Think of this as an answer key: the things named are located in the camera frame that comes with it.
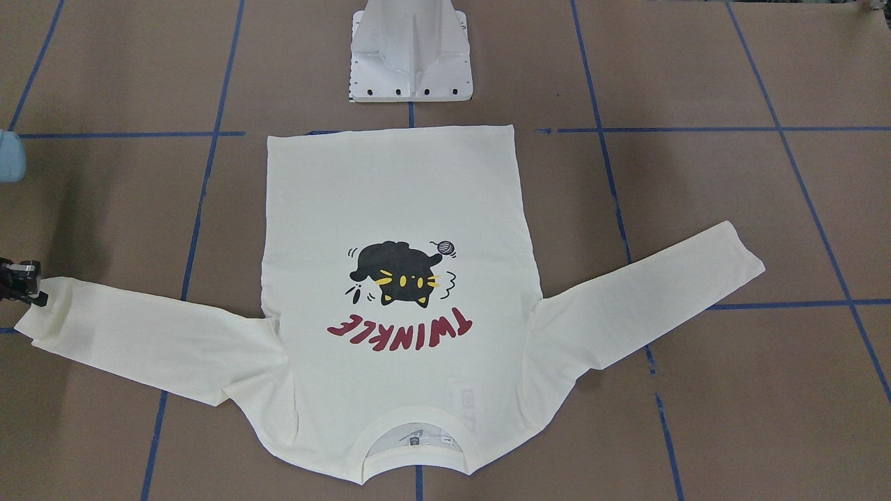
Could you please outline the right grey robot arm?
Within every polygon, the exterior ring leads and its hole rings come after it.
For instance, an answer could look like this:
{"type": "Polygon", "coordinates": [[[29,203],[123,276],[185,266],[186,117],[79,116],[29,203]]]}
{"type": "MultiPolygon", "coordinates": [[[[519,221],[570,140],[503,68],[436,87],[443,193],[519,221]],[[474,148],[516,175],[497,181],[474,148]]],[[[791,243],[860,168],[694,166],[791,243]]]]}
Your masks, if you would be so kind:
{"type": "MultiPolygon", "coordinates": [[[[1,181],[17,183],[26,173],[26,153],[18,134],[3,130],[1,134],[1,181]]],[[[41,291],[42,265],[37,260],[15,262],[1,259],[1,299],[19,301],[42,308],[49,295],[41,291]]]]}

